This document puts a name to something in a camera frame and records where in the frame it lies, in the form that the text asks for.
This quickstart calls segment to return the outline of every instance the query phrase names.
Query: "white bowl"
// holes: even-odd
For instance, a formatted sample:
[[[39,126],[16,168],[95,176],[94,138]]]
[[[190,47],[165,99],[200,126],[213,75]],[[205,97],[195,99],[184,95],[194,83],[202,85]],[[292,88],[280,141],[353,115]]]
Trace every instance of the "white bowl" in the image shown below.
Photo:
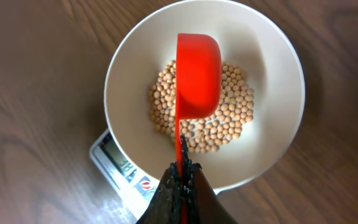
[[[160,178],[175,150],[149,118],[148,91],[176,57],[177,34],[207,34],[223,60],[248,73],[254,120],[217,153],[190,154],[215,190],[244,184],[274,165],[292,142],[305,103],[305,81],[285,34],[256,10],[232,1],[182,1],[138,23],[116,50],[106,77],[108,125],[123,154],[151,178]]]

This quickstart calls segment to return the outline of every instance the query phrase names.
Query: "wood grain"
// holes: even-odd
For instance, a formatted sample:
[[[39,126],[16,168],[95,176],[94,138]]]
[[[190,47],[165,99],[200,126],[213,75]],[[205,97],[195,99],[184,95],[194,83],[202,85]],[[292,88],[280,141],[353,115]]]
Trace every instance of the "wood grain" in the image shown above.
[[[0,223],[135,222],[88,149],[112,54],[172,2],[0,0]],[[295,46],[306,107],[284,157],[219,200],[239,223],[358,223],[358,1],[241,2]]]

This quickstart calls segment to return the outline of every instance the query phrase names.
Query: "digital kitchen scale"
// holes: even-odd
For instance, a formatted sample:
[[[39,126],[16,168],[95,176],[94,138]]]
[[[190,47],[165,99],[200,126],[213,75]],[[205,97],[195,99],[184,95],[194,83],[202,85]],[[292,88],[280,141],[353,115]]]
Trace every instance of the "digital kitchen scale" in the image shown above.
[[[96,140],[89,154],[124,205],[138,220],[149,206],[158,183],[152,183],[144,172],[125,158],[109,129]]]

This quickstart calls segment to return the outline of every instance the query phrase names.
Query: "bowl rim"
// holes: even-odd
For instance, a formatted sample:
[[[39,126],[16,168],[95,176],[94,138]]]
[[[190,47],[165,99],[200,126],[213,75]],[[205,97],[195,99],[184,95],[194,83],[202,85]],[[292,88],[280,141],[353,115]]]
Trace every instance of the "bowl rim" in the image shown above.
[[[184,0],[184,1],[180,1],[180,2],[175,2],[175,3],[172,3],[172,4],[169,4],[167,6],[164,6],[160,9],[157,9],[156,11],[154,11],[153,13],[151,13],[150,15],[146,16],[144,19],[142,19],[140,22],[138,22],[129,32],[128,34],[123,38],[123,40],[121,41],[121,43],[119,44],[118,48],[116,49],[114,55],[112,56],[112,59],[110,61],[110,64],[109,64],[109,68],[107,70],[107,75],[106,75],[106,79],[104,81],[104,93],[103,93],[103,101],[104,101],[104,114],[106,116],[106,119],[107,119],[107,124],[108,124],[108,128],[109,128],[109,131],[111,133],[111,136],[113,137],[114,139],[114,142],[116,143],[117,147],[119,148],[119,150],[121,151],[121,153],[126,157],[126,159],[131,162],[132,164],[136,165],[136,167],[138,168],[138,170],[141,170],[143,173],[147,174],[147,177],[154,183],[154,184],[157,184],[159,183],[159,178],[156,179],[155,177],[153,177],[152,175],[149,175],[145,170],[143,170],[141,167],[137,166],[137,164],[132,161],[130,159],[130,157],[125,153],[125,151],[122,149],[121,145],[119,144],[118,140],[116,139],[115,135],[114,135],[114,130],[110,124],[110,118],[109,118],[109,115],[108,115],[108,110],[107,110],[107,104],[108,102],[106,101],[106,96],[107,96],[107,87],[108,87],[108,80],[109,80],[109,77],[110,77],[110,74],[111,74],[111,68],[112,68],[112,65],[114,63],[114,60],[116,59],[116,56],[119,52],[119,50],[121,49],[122,45],[124,44],[124,42],[127,40],[127,38],[142,24],[144,23],[147,19],[151,18],[152,16],[156,15],[157,13],[159,13],[160,11],[163,11],[165,9],[168,9],[169,7],[173,7],[173,6],[176,6],[176,5],[179,5],[179,4],[186,4],[186,3],[189,3],[189,2],[194,2],[194,1],[218,1],[218,2],[225,2],[227,4],[233,4],[233,5],[236,5],[236,6],[239,6],[239,7],[243,7],[247,10],[249,10],[250,12],[252,13],[255,13],[257,14],[258,16],[260,16],[261,18],[263,18],[264,20],[266,20],[285,40],[285,42],[287,43],[287,45],[289,46],[294,58],[295,58],[295,61],[296,61],[296,65],[298,66],[298,69],[299,69],[299,75],[300,75],[300,80],[301,80],[301,105],[300,105],[300,113],[299,113],[299,118],[298,118],[298,122],[296,124],[296,131],[293,133],[293,136],[291,137],[291,141],[289,141],[287,147],[285,150],[283,150],[282,154],[279,155],[277,157],[277,160],[275,162],[273,162],[270,166],[268,166],[266,169],[256,173],[255,175],[249,177],[248,179],[245,179],[245,180],[242,180],[242,181],[239,181],[235,184],[231,184],[231,185],[228,185],[228,186],[225,186],[225,187],[220,187],[220,188],[216,188],[214,189],[215,193],[218,194],[219,192],[223,191],[223,190],[229,190],[229,189],[233,189],[235,187],[238,187],[238,186],[241,186],[243,184],[246,184],[248,182],[250,182],[251,180],[254,180],[255,178],[259,177],[260,175],[262,175],[264,172],[266,172],[267,170],[269,170],[272,166],[274,166],[277,161],[279,159],[281,159],[284,155],[284,153],[286,153],[288,151],[288,148],[290,147],[291,143],[293,142],[296,134],[298,133],[299,131],[299,127],[300,127],[300,124],[301,124],[301,121],[302,121],[302,117],[303,117],[303,112],[304,112],[304,109],[305,109],[305,77],[304,77],[304,74],[303,74],[303,70],[302,70],[302,66],[301,66],[301,62],[300,62],[300,59],[299,59],[299,56],[298,54],[296,53],[296,50],[294,48],[294,46],[292,45],[292,43],[290,42],[290,40],[288,39],[288,37],[285,35],[284,31],[281,30],[281,28],[279,28],[278,25],[276,25],[276,23],[274,23],[271,19],[269,19],[267,16],[265,16],[264,14],[262,14],[261,12],[257,11],[256,9],[253,9],[251,8],[250,6],[247,6],[245,4],[242,4],[242,3],[239,3],[239,2],[234,2],[234,1],[230,1],[230,0]]]

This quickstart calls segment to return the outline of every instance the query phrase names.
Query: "scale logo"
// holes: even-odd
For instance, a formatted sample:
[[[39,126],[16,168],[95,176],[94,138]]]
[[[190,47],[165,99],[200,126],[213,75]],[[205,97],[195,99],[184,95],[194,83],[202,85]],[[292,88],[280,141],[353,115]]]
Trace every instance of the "scale logo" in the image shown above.
[[[154,188],[152,183],[150,181],[148,181],[148,180],[143,180],[140,183],[140,186],[142,187],[143,190],[152,190]]]

